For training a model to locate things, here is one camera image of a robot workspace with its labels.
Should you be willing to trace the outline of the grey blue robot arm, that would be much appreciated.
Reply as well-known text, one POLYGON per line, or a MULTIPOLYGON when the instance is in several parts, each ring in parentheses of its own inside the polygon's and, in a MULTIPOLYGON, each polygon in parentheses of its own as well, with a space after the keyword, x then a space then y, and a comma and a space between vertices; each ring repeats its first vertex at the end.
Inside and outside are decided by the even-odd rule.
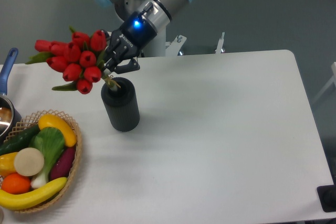
POLYGON ((165 33, 173 17, 193 0, 95 0, 101 6, 114 5, 123 23, 106 33, 108 47, 102 64, 104 74, 137 71, 136 58, 146 53, 157 36, 165 33))

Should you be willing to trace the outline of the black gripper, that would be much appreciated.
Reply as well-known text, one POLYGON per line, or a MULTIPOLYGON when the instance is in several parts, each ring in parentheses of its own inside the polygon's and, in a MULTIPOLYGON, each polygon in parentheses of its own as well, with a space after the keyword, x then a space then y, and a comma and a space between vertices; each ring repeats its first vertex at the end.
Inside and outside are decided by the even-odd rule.
POLYGON ((109 45, 105 50, 104 74, 123 74, 140 69, 139 63, 133 58, 140 54, 157 32, 143 16, 144 12, 134 12, 117 30, 113 32, 101 30, 109 45), (127 64, 117 65, 130 59, 127 64))

